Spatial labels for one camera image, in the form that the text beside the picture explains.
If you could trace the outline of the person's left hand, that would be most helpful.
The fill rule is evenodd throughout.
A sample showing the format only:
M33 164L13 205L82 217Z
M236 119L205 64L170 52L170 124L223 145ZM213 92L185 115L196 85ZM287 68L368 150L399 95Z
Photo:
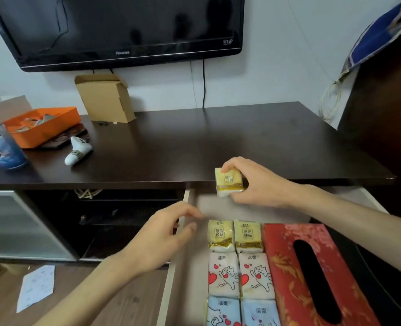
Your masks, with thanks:
M171 237L187 226L203 219L200 210L179 201L154 213L122 251L134 253L137 273L134 277L157 269L174 255Z

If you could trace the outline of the yellow tissue packet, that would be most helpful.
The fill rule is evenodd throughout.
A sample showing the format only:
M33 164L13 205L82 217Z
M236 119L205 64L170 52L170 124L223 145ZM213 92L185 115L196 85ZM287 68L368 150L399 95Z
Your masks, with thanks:
M243 192L243 176L237 169L222 172L221 168L215 168L216 193L218 197L227 197L236 192Z
M211 252L236 252L233 221L210 219L207 240Z
M260 223L234 220L234 235L237 253L263 253Z

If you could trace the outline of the white drawer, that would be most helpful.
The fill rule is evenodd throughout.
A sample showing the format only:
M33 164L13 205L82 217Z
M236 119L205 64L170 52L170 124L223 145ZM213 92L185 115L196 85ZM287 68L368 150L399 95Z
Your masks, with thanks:
M206 218L199 223L193 240L171 259L157 326L206 326L210 219L258 222L261 235L264 224L310 224L310 217L302 212L237 204L230 197L218 197L212 189L199 192L187 189L183 201L199 208ZM391 300L384 297L386 292L373 277L361 250L345 236L325 227L380 324L395 325L396 317L389 321L394 315L389 306Z

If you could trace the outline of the white cat print tissue packet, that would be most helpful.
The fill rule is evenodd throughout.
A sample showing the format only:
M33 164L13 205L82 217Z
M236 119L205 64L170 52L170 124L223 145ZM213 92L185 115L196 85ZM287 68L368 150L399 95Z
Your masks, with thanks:
M272 275L265 253L241 253L240 288L243 300L275 300Z
M239 264L236 252L210 252L208 292L210 296L240 297Z

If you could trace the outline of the dark wooden television cabinet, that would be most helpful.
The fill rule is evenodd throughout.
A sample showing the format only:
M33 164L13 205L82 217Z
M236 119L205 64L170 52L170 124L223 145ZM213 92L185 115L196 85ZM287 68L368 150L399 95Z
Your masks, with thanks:
M144 224L98 221L143 199L150 215L194 187L215 190L214 169L235 156L316 186L389 185L395 176L298 102L137 114L128 124L100 126L82 116L93 151L64 164L70 143L25 151L29 164L0 168L0 190L24 193L78 254L97 263L117 252Z

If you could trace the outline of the red floral tissue box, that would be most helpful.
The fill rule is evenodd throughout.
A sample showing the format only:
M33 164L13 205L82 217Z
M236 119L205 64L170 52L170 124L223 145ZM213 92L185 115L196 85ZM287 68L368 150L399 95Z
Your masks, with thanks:
M381 326L322 224L264 224L282 326Z

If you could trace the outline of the white ocarina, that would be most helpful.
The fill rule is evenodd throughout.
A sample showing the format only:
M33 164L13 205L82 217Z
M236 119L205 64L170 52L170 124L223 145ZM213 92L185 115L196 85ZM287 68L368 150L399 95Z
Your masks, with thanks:
M92 145L80 137L71 137L72 151L64 160L65 165L73 166L92 150Z

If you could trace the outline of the open brown cardboard box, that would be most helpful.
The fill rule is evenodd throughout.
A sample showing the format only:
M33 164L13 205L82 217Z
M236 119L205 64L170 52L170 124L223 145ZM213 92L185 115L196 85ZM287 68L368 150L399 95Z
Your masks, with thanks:
M78 75L74 83L91 121L129 123L136 119L128 84L116 74Z

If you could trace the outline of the frosted glass cabinet door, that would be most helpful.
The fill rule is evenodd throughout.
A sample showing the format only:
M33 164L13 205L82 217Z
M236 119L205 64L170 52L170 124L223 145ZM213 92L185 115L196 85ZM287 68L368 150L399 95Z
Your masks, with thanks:
M0 190L0 260L77 261L78 254L24 193Z

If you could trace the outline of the orange tray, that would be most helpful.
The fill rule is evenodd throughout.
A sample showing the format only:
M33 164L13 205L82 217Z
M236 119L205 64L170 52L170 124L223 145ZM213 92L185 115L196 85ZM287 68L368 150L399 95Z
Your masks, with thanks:
M46 113L55 115L56 118L28 131L15 132L15 130L21 126L20 122L25 118L37 118ZM11 118L3 123L20 148L33 149L80 122L81 117L76 107L57 107L33 109L30 112Z

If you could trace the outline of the silver packets pile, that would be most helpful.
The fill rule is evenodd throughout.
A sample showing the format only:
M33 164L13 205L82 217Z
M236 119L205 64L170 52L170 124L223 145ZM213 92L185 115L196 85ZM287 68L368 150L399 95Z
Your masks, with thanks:
M37 127L49 120L55 119L56 116L55 115L51 115L51 114L44 114L41 117L37 117L37 118L31 118L31 117L27 117L24 120L22 120L20 122L21 126L15 130L15 132L25 132L28 131L34 127Z

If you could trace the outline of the blue and white tin can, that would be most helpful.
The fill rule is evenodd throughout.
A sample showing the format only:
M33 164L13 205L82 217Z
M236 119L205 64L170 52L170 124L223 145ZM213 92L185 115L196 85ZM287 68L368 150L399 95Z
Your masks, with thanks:
M28 164L28 158L0 119L0 167L13 170Z

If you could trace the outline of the blue patterned cloth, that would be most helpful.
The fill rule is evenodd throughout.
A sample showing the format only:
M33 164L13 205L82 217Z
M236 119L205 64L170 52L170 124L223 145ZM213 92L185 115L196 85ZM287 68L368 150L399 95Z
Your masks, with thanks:
M373 21L362 32L348 54L338 84L356 67L360 66L401 36L401 3Z

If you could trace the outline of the black flat screen television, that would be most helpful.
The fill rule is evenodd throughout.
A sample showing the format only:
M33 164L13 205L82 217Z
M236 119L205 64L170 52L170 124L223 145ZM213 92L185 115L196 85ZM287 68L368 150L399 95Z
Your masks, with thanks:
M113 70L239 54L245 0L0 0L24 72Z

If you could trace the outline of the flat cardboard piece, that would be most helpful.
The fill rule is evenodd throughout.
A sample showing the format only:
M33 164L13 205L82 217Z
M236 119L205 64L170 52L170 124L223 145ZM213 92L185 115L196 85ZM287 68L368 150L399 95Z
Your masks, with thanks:
M24 95L1 96L0 95L0 120L2 122L21 114L32 111L33 108Z

